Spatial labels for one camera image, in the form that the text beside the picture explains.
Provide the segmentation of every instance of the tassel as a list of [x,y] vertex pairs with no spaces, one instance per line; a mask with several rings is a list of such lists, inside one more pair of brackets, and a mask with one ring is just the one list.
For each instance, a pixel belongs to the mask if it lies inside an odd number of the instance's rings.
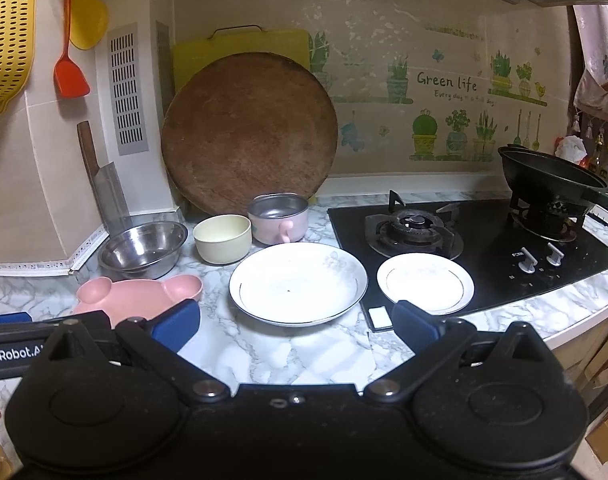
[[575,114],[575,119],[573,121],[573,131],[578,134],[580,132],[580,116]]

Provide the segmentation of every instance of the round wooden cutting board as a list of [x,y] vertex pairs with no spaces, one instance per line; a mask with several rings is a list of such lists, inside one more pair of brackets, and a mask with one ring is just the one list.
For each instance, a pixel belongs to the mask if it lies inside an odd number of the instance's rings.
[[173,99],[161,140],[188,200],[209,213],[245,214],[260,194],[316,192],[337,149],[337,118],[308,70],[249,52],[195,74]]

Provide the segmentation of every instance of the curtain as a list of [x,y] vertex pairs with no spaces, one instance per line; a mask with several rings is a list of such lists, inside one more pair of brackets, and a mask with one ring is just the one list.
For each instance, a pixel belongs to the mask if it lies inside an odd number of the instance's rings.
[[584,75],[575,92],[580,110],[608,122],[608,5],[574,6],[584,54]]

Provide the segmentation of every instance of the marble countertop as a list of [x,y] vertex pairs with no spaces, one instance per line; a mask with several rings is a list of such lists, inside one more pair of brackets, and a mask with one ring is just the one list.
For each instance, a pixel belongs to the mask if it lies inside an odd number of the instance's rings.
[[[412,202],[437,202],[503,198],[496,192],[441,192],[402,194]],[[327,208],[374,205],[388,202],[384,194],[321,198],[310,209],[304,240],[337,246]],[[194,222],[186,222],[192,229]],[[608,245],[608,229],[587,218],[584,228]],[[260,250],[253,246],[252,252]],[[182,248],[178,264],[163,280],[181,273],[195,274],[204,282],[200,301],[202,322],[198,333],[180,355],[227,383],[319,384],[354,383],[357,389],[380,377],[413,353],[392,332],[371,333],[359,306],[321,326],[281,328],[242,313],[228,294],[228,280],[237,264],[212,266],[197,255],[193,239]],[[90,269],[90,277],[98,275]],[[32,296],[0,290],[0,314],[24,310],[34,320],[65,316],[77,303],[66,288],[55,284],[51,294]],[[503,331],[516,320],[530,322],[550,346],[578,335],[608,314],[608,270],[528,300],[464,316],[480,330]],[[0,408],[6,405],[19,379],[0,381]],[[17,461],[3,423],[0,442]]]

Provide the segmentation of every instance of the screw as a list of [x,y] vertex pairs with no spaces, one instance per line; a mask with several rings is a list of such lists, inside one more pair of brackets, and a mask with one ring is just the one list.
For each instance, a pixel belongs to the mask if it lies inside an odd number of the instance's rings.
[[224,393],[226,386],[213,379],[197,381],[193,385],[193,391],[201,397],[215,397]]
[[378,379],[369,384],[369,390],[380,397],[390,397],[399,393],[399,383],[391,379]]
[[299,394],[291,394],[289,400],[292,404],[302,404],[306,399]]

